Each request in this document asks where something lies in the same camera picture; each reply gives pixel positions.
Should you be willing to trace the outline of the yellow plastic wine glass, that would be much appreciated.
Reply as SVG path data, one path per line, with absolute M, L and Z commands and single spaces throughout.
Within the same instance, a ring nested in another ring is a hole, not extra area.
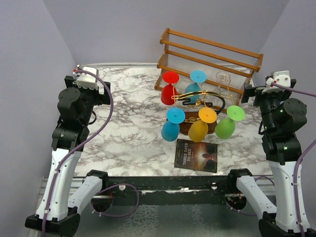
M 209 124 L 217 121 L 216 112 L 209 107 L 201 108 L 196 120 L 188 131 L 188 136 L 193 142 L 201 142 L 208 134 Z

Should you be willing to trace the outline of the green plastic wine glass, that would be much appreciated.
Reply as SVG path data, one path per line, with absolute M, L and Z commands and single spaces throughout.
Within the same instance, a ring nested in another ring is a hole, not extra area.
M 236 121 L 244 120 L 245 112 L 241 107 L 231 105 L 227 108 L 227 116 L 215 127 L 215 134 L 221 139 L 229 139 L 232 136 L 236 128 Z

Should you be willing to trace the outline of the clear wine glass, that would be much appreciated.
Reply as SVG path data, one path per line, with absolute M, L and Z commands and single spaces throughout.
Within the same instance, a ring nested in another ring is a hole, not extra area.
M 228 72 L 226 71 L 219 71 L 216 74 L 216 78 L 218 80 L 219 85 L 216 87 L 214 92 L 222 95 L 226 99 L 231 99 L 232 94 L 230 93 L 230 83 L 231 83 L 231 76 Z

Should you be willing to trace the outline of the light blue plastic wine glass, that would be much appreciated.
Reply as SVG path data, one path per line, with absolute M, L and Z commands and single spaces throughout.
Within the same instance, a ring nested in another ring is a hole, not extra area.
M 190 73 L 190 79 L 193 83 L 186 87 L 185 93 L 201 91 L 199 84 L 206 81 L 206 74 L 203 71 L 195 70 Z

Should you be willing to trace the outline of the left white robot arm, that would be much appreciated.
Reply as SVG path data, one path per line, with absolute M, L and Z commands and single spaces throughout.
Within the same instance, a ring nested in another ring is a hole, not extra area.
M 95 194 L 103 195 L 109 189 L 106 172 L 91 171 L 80 187 L 71 195 L 73 175 L 83 148 L 93 139 L 89 135 L 93 108 L 113 105 L 110 83 L 105 82 L 104 94 L 99 93 L 97 75 L 83 73 L 75 78 L 65 77 L 66 89 L 59 93 L 60 113 L 52 133 L 52 160 L 42 200 L 35 214 L 26 218 L 25 227 L 51 234 L 72 237 L 80 216 Z

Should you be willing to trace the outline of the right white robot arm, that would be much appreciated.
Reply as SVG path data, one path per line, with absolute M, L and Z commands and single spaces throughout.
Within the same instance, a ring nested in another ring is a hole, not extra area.
M 313 237 L 305 213 L 300 171 L 306 151 L 302 151 L 296 131 L 306 124 L 307 107 L 295 98 L 296 80 L 284 82 L 268 78 L 265 86 L 244 85 L 242 102 L 254 97 L 262 121 L 259 134 L 273 173 L 276 203 L 271 203 L 248 169 L 233 169 L 226 176 L 185 177 L 106 177 L 104 193 L 110 199 L 137 204 L 193 204 L 193 194 L 181 194 L 182 188 L 197 192 L 198 203 L 215 203 L 215 196 L 241 193 L 259 219 L 263 237 Z

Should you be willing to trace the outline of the red plastic wine glass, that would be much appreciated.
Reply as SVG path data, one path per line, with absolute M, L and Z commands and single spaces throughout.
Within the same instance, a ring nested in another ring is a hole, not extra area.
M 168 71 L 162 75 L 162 79 L 167 85 L 163 88 L 160 99 L 165 105 L 173 105 L 174 99 L 172 96 L 177 95 L 177 90 L 174 86 L 179 80 L 179 75 L 176 72 Z

